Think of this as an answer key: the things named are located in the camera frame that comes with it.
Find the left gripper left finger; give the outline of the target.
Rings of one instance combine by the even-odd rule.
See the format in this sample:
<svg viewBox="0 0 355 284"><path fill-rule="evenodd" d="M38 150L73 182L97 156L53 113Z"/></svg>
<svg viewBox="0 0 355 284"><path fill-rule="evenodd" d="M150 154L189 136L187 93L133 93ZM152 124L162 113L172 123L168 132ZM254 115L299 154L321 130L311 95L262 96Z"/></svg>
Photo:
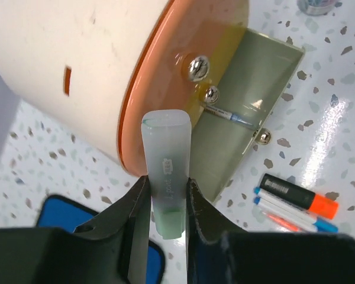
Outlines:
<svg viewBox="0 0 355 284"><path fill-rule="evenodd" d="M78 226L85 242L74 283L145 283L151 196L142 176L116 203Z"/></svg>

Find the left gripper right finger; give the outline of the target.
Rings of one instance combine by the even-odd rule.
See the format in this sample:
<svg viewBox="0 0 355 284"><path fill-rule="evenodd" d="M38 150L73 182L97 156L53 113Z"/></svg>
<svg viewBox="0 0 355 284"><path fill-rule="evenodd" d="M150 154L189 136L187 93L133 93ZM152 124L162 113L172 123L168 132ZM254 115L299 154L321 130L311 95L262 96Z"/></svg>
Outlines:
<svg viewBox="0 0 355 284"><path fill-rule="evenodd" d="M219 212L195 179L186 184L186 257L188 283L240 283L231 236L247 231Z"/></svg>

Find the white blue-capped marker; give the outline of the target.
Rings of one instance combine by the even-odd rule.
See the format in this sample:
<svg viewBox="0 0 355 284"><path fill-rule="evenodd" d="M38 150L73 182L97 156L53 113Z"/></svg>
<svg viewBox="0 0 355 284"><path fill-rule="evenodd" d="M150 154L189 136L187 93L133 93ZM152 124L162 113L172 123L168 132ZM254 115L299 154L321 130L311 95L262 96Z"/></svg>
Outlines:
<svg viewBox="0 0 355 284"><path fill-rule="evenodd" d="M297 217L293 213L284 210L265 199L262 199L260 197L255 197L254 203L257 206L259 206L263 211L275 215L279 218L282 218L285 221L299 227L300 229L303 229L304 231L310 233L314 233L318 231L317 227L313 223L310 223L309 221L305 221L304 219Z"/></svg>
<svg viewBox="0 0 355 284"><path fill-rule="evenodd" d="M289 205L288 203L286 203L282 199L272 195L271 193L268 193L264 189L255 188L254 193L256 194L256 197L260 197L262 199L265 199L265 200L277 205L278 207L293 213L297 217L302 218L305 221L309 221L310 223L313 223L318 229L317 232L325 232L325 233L337 233L338 232L338 227L336 227L335 225L329 223L328 221L326 221L320 217L316 217L316 216L311 215L303 210L300 210L292 205Z"/></svg>

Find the orange thin pen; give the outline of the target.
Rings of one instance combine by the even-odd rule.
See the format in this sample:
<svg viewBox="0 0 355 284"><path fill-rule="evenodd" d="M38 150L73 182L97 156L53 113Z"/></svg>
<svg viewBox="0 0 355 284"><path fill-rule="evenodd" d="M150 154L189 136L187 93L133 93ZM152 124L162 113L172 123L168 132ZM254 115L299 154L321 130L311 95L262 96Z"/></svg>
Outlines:
<svg viewBox="0 0 355 284"><path fill-rule="evenodd" d="M291 224L287 220L285 220L275 214L271 214L271 213L265 212L265 211L263 211L263 214L265 216L267 216L269 220L273 221L275 224L279 225L280 227L282 227L290 232L295 232L295 233L302 232L301 228Z"/></svg>

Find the black orange highlighter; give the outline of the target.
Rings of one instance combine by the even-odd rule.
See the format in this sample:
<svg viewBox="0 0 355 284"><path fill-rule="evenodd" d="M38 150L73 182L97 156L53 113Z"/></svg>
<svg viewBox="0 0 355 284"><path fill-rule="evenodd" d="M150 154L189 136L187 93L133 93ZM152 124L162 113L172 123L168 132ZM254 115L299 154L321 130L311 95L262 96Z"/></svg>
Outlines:
<svg viewBox="0 0 355 284"><path fill-rule="evenodd" d="M259 188L300 209L330 220L338 212L339 204L336 201L267 173L262 177Z"/></svg>

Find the clear green-capped tube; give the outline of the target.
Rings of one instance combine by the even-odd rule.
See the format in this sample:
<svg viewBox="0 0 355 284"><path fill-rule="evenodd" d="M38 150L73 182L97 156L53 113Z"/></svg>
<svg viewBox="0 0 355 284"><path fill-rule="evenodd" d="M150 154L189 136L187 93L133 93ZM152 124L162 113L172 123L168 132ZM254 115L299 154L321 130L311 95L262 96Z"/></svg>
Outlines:
<svg viewBox="0 0 355 284"><path fill-rule="evenodd" d="M151 111L141 123L157 232L165 240L185 231L192 124L179 109Z"/></svg>

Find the teal-tipped pen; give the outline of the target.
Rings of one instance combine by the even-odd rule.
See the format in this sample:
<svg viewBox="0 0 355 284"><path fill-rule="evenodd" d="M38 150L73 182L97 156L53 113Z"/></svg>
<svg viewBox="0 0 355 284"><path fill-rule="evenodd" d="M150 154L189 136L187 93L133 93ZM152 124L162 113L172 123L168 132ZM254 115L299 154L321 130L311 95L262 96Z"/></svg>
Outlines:
<svg viewBox="0 0 355 284"><path fill-rule="evenodd" d="M219 108L211 106L211 105L205 105L204 110L206 110L206 112L209 112L209 113L216 115L218 117L221 117L223 119L240 124L248 129L251 129L251 130L258 129L253 123L251 123L250 121L246 120L242 116L235 114L233 112L228 112L228 111L225 111L223 109L219 109Z"/></svg>

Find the beige round drawer organizer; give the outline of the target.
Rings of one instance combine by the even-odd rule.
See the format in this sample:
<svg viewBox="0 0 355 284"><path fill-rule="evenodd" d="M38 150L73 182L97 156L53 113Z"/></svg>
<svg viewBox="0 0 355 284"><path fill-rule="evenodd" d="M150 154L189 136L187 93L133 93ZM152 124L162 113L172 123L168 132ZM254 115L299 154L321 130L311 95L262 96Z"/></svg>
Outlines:
<svg viewBox="0 0 355 284"><path fill-rule="evenodd" d="M304 56L248 23L248 1L0 1L0 76L134 176L146 174L143 116L186 111L190 175L214 201L270 141L264 122Z"/></svg>

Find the clear round pin jar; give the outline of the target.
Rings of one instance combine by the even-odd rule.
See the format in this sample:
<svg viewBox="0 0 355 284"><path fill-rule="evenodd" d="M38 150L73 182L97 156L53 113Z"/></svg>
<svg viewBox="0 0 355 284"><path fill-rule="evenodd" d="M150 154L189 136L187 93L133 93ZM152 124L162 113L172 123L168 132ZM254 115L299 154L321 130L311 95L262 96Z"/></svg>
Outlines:
<svg viewBox="0 0 355 284"><path fill-rule="evenodd" d="M298 8L306 15L317 16L329 13L335 5L337 0L297 0Z"/></svg>

